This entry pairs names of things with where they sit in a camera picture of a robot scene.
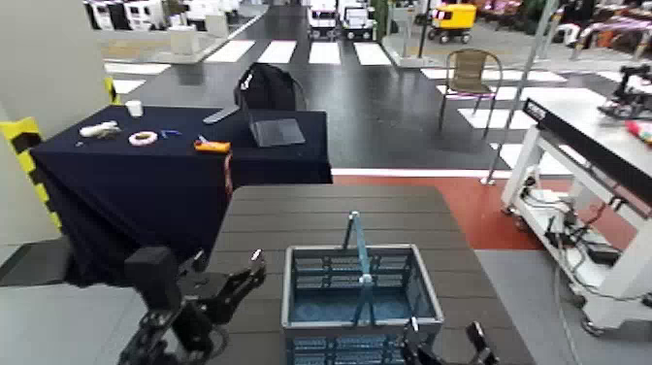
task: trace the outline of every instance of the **exhibition hall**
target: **exhibition hall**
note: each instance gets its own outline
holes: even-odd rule
[[[650,363],[652,1],[5,8],[1,364]]]

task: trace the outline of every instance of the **white stripe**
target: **white stripe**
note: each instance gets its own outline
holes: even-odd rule
[[[256,21],[257,21],[259,18],[261,18],[264,14],[265,14],[265,13],[260,14],[260,15],[256,16],[255,18],[253,18],[252,20],[248,21],[248,22],[245,23],[243,26],[241,26],[240,28],[238,28],[238,30],[236,30],[235,32],[229,34],[229,36],[228,36],[226,39],[227,39],[227,40],[232,40],[232,39],[234,39],[237,35],[239,35],[239,34],[242,33],[243,31],[245,31],[245,29],[247,29],[251,24],[253,24],[254,22],[256,22]]]
[[[598,72],[596,73],[598,76],[602,76],[605,79],[612,80],[613,82],[620,83],[621,80],[623,80],[623,75],[619,72],[615,71],[603,71],[603,72]],[[638,89],[640,91],[644,92],[652,92],[652,85],[650,84],[649,81],[645,81],[642,79],[640,76],[633,75],[630,77],[630,81],[628,82],[628,86],[631,86],[635,89]]]
[[[475,114],[473,113],[472,108],[458,109],[458,112],[460,112],[460,114],[467,119],[467,122],[472,125],[473,128],[484,129],[484,126],[487,125],[487,118],[489,117],[488,109],[480,109],[475,112]],[[491,114],[491,123],[489,123],[489,128],[505,128],[505,123],[507,122],[508,116],[509,110],[495,109],[494,113]],[[529,129],[533,125],[535,125],[535,121],[532,118],[523,113],[523,111],[516,111],[516,113],[514,113],[514,118],[511,120],[511,124],[509,125],[509,129]]]
[[[423,75],[428,79],[445,79],[446,70],[445,69],[421,69]],[[454,70],[448,72],[448,77],[452,78],[455,74]],[[505,81],[519,81],[523,77],[522,71],[517,70],[504,70],[503,71],[503,80]],[[484,70],[482,73],[482,79],[485,81],[495,81],[500,78],[500,73],[497,70]],[[531,82],[551,82],[551,83],[563,83],[567,80],[555,73],[550,71],[530,71],[528,74],[528,80]]]
[[[438,85],[437,89],[443,94],[445,85]],[[513,100],[516,96],[516,87],[503,86],[498,91],[496,100]],[[521,100],[533,98],[540,101],[559,102],[560,105],[568,105],[574,108],[577,104],[602,105],[604,96],[583,87],[526,87],[521,94]]]
[[[237,62],[255,41],[231,41],[219,49],[204,62]]]
[[[297,41],[272,41],[263,55],[258,58],[258,62],[288,63],[295,47],[297,47]]]
[[[145,80],[114,80],[115,92],[128,94],[143,83],[145,83]]]
[[[170,67],[167,63],[105,63],[109,74],[158,75]]]
[[[421,170],[421,169],[331,169],[334,176],[370,176],[392,178],[485,178],[489,170]],[[510,171],[495,171],[494,178],[509,179]]]
[[[313,42],[308,63],[340,64],[340,46],[335,42]]]
[[[498,144],[490,144],[492,149],[497,149]],[[501,150],[501,158],[505,161],[507,166],[514,168],[516,166],[516,160],[518,160],[518,155],[521,152],[523,145],[517,144],[504,144],[503,149]],[[569,146],[559,146],[561,150],[567,153],[571,158],[577,161],[580,164],[586,162],[586,159],[577,151],[572,149]],[[564,167],[559,161],[552,158],[549,153],[544,153],[541,161],[538,164],[542,175],[570,175],[571,172]]]
[[[358,60],[363,66],[392,64],[377,43],[354,43],[353,46],[355,52],[358,53]]]

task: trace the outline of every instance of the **dark gray floor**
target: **dark gray floor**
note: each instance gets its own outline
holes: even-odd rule
[[[235,63],[199,63],[173,66],[129,95],[159,106],[222,107],[233,103],[233,87],[251,62],[272,40],[296,40],[290,63],[280,65],[305,88],[310,109],[328,113],[329,151],[334,167],[487,169],[493,159],[488,143],[502,132],[492,130],[486,140],[457,113],[472,108],[472,100],[448,103],[445,128],[437,129],[443,80],[428,80],[419,70],[392,66],[362,66],[349,42],[340,41],[342,65],[309,64],[305,10],[271,7],[238,35],[256,43]],[[567,83],[530,83],[530,86],[586,87],[607,95],[615,83],[596,75],[564,74]],[[516,86],[517,82],[505,82]],[[499,101],[497,109],[508,109]],[[520,143],[524,131],[510,131],[508,141]],[[499,169],[507,168],[501,161]]]
[[[547,251],[481,249],[475,253],[537,364],[572,364],[553,297],[554,261]],[[581,311],[567,301],[571,293],[565,279],[561,287],[563,308],[584,364],[650,363],[650,323],[625,323],[594,338],[580,327]]]

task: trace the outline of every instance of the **white cart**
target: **white cart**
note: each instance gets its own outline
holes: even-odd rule
[[[605,329],[618,328],[626,320],[652,321],[652,308],[642,296],[652,291],[652,151],[630,135],[621,121],[597,110],[599,105],[577,105],[571,101],[537,102],[529,99],[524,107],[538,125],[528,131],[523,149],[503,191],[505,212],[514,212],[527,222],[543,245],[570,278],[570,288],[586,303],[583,327],[594,336]],[[558,146],[565,144],[586,158],[580,163]],[[615,265],[598,264],[587,258],[581,245],[567,248],[560,254],[545,234],[549,219],[558,216],[563,204],[532,204],[524,197],[523,181],[549,153],[564,165],[575,178],[570,195],[588,189],[614,212],[636,228],[637,234]],[[618,184],[637,197],[642,204],[629,202],[614,185]],[[547,192],[546,201],[561,195]],[[598,232],[591,241],[608,242]]]

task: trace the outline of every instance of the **cable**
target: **cable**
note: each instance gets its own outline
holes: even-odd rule
[[[557,304],[557,310],[559,313],[559,320],[562,322],[562,327],[564,328],[564,334],[566,335],[566,341],[569,344],[569,350],[570,350],[570,355],[572,356],[572,360],[575,362],[576,365],[583,365],[582,360],[579,358],[579,355],[577,354],[577,349],[575,347],[575,341],[572,339],[572,333],[571,330],[569,329],[569,323],[566,320],[566,315],[564,314],[564,307],[562,307],[562,295],[559,290],[559,287],[561,286],[561,272],[562,272],[562,259],[566,262],[565,256],[565,251],[564,248],[562,247],[561,241],[557,241],[557,250],[559,253],[559,257],[557,257],[557,267],[555,268],[555,274],[553,278],[553,295],[555,296],[555,303]]]

